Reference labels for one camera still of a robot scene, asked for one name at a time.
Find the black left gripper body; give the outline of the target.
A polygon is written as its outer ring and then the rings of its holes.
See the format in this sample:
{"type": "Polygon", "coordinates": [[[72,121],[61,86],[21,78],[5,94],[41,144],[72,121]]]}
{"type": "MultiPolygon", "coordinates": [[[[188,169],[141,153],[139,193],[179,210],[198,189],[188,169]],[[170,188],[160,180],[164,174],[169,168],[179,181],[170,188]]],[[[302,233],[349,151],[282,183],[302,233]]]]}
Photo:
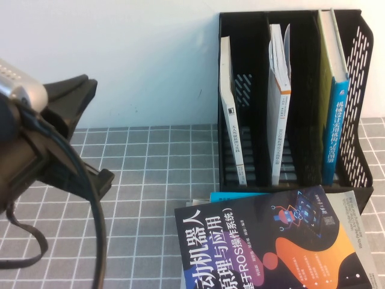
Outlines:
{"type": "Polygon", "coordinates": [[[69,160],[41,134],[22,125],[20,116],[1,113],[1,210],[35,181],[69,191],[69,160]]]}

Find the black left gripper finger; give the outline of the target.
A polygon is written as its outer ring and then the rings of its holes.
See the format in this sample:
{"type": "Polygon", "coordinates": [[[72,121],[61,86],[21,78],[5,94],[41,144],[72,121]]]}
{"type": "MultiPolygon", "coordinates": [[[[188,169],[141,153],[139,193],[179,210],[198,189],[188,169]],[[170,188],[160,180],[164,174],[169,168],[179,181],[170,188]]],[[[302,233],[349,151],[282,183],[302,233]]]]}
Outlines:
{"type": "Polygon", "coordinates": [[[83,74],[64,81],[45,84],[48,106],[42,117],[66,139],[75,128],[97,90],[97,81],[83,74]]]}
{"type": "Polygon", "coordinates": [[[48,148],[48,155],[45,184],[88,201],[100,201],[112,187],[115,175],[87,164],[74,149],[62,150],[53,144],[48,148]]]}

